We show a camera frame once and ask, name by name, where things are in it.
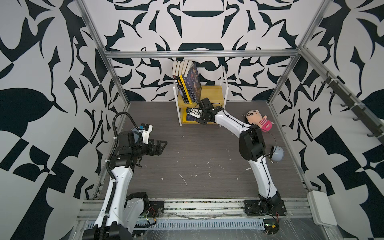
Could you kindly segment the black deer antler book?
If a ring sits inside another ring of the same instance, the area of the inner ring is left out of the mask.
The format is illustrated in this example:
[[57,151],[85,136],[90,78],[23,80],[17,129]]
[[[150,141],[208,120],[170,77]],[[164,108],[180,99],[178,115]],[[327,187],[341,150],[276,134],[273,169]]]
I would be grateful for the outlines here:
[[176,66],[176,77],[177,77],[178,86],[179,86],[179,90],[180,90],[180,92],[181,92],[182,99],[183,99],[183,101],[184,101],[185,104],[188,104],[189,101],[188,101],[188,99],[187,99],[186,93],[185,93],[185,91],[184,91],[183,84],[182,84],[181,79],[180,79],[180,70],[182,69],[182,64],[183,64],[182,61],[177,61],[177,66]]

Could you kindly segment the purple old man book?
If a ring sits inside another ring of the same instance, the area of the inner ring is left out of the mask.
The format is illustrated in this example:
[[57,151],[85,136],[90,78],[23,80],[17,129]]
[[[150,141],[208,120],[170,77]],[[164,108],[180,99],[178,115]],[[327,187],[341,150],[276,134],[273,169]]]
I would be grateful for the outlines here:
[[198,103],[201,99],[202,86],[200,82],[200,76],[197,69],[197,64],[193,61],[189,61],[190,70],[188,72],[188,77],[190,79],[190,83],[192,85],[193,93],[196,99],[195,103]]
[[186,88],[187,88],[187,91],[188,91],[188,94],[190,96],[190,102],[191,103],[195,103],[196,102],[196,99],[195,99],[195,96],[194,96],[194,93],[193,93],[193,89],[192,89],[192,85],[190,83],[190,79],[188,77],[188,72],[190,70],[190,64],[189,64],[189,60],[184,60],[184,65],[183,65],[183,68],[182,68],[182,75],[183,75],[183,80],[184,80],[184,83],[186,85]]

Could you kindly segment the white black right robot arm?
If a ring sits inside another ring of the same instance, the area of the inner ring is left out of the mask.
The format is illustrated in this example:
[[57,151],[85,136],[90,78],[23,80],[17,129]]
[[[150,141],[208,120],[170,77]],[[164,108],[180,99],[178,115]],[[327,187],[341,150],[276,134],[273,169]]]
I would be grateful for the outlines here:
[[251,166],[258,185],[259,200],[246,200],[245,213],[248,216],[274,215],[285,210],[284,202],[279,191],[273,183],[267,165],[267,158],[279,159],[284,151],[278,151],[273,146],[271,153],[266,155],[266,146],[263,138],[263,129],[248,119],[244,123],[231,116],[221,105],[214,106],[208,98],[199,102],[199,117],[197,122],[206,125],[208,122],[217,123],[232,132],[239,138],[239,152]]

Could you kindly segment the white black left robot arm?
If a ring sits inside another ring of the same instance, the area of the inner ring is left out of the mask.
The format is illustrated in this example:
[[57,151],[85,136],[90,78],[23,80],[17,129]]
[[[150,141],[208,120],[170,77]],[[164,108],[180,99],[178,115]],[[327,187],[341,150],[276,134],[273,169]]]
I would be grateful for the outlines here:
[[116,120],[120,116],[132,120],[127,112],[113,118],[113,148],[106,159],[110,181],[100,213],[94,226],[84,231],[84,240],[131,240],[137,220],[151,208],[146,192],[128,195],[128,187],[143,156],[160,156],[168,143],[150,139],[152,125],[135,121],[131,121],[133,130],[118,133]]

